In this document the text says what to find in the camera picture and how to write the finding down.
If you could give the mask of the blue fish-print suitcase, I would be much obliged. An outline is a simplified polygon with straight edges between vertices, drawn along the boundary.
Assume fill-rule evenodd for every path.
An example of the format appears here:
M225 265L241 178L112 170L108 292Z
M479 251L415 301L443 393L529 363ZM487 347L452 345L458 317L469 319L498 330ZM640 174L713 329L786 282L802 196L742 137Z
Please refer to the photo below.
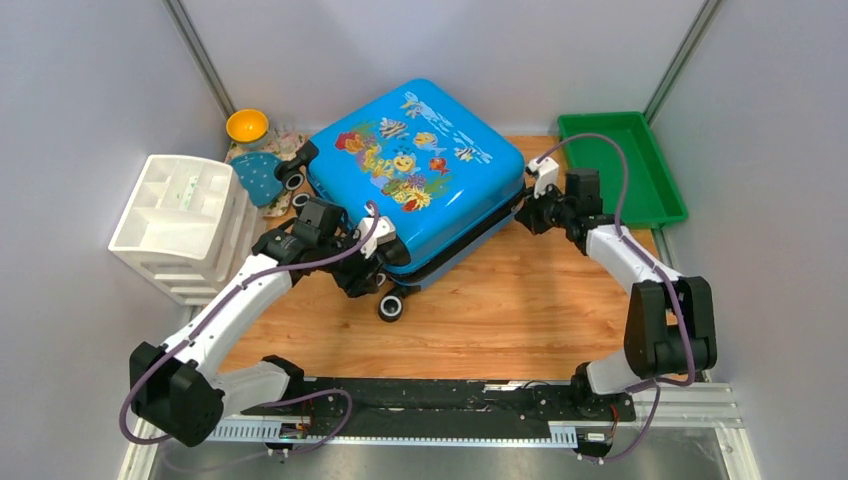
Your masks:
M524 165L508 140L438 85L417 78L312 135L275 176L287 189L307 182L316 198L344 208L351 226L370 200L391 219L397 239L376 255L392 288L377 313L394 322L409 295L512 220Z

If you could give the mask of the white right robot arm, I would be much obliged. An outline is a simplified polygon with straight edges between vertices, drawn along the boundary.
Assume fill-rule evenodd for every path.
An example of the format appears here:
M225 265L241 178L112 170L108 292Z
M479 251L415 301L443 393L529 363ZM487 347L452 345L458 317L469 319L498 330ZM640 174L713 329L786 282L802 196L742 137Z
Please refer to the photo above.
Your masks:
M629 296L623 346L583 365L584 379L570 391L582 418L598 417L610 395L635 393L655 383L688 385L718 360L712 288L701 276L685 276L639 244L614 215L603 211L600 175L593 169L566 173L550 157L526 168L535 180L515 215L533 234L564 230L580 252L601 265Z

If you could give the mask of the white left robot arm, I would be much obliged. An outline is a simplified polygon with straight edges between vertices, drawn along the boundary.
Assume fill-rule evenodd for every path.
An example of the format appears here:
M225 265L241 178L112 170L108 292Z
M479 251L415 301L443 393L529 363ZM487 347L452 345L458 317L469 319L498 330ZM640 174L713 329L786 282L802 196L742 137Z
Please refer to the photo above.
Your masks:
M272 303L305 275L369 262L396 228L375 201L355 226L344 208L316 197L298 216L263 233L241 268L202 311L159 345L140 343L130 355L130 390L119 410L122 435L138 445L175 439L193 447L221 420L271 405L291 415L304 405L305 387L275 356L222 374L237 341Z

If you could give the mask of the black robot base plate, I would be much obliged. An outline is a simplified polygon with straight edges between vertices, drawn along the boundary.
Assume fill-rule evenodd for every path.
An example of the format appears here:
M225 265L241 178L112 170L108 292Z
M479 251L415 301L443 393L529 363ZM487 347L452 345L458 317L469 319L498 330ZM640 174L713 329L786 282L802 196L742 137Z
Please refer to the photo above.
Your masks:
M313 377L284 399L246 412L303 421L312 439L388 442L542 441L556 422L595 422L609 444L620 422L636 419L631 396L596 395L582 382Z

